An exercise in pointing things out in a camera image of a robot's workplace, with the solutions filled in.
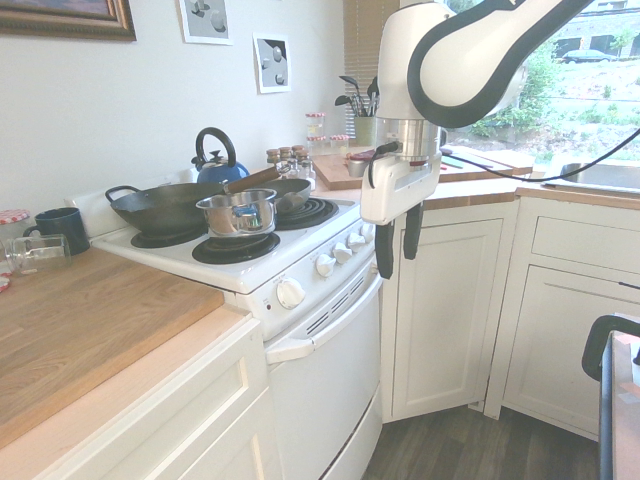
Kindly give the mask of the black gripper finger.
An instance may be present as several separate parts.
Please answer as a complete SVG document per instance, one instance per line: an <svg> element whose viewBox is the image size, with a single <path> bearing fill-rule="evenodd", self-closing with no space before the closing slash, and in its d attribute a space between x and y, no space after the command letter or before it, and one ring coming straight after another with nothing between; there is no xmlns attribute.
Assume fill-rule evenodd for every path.
<svg viewBox="0 0 640 480"><path fill-rule="evenodd" d="M393 274L394 255L393 238L395 221L384 225L376 226L375 252L376 262L380 276L383 279L390 279Z"/></svg>
<svg viewBox="0 0 640 480"><path fill-rule="evenodd" d="M422 202L414 205L406 213L403 253L404 258L407 260L414 260L417 255L423 213L424 206Z"/></svg>

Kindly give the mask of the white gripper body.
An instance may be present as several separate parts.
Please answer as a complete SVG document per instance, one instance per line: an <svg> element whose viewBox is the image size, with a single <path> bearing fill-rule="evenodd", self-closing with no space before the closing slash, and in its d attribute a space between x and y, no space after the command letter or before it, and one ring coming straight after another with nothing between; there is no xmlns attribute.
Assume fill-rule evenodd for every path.
<svg viewBox="0 0 640 480"><path fill-rule="evenodd" d="M434 193L439 181L440 152L424 165L412 166L399 155L372 161L363 175L361 217L373 224L388 224Z"/></svg>

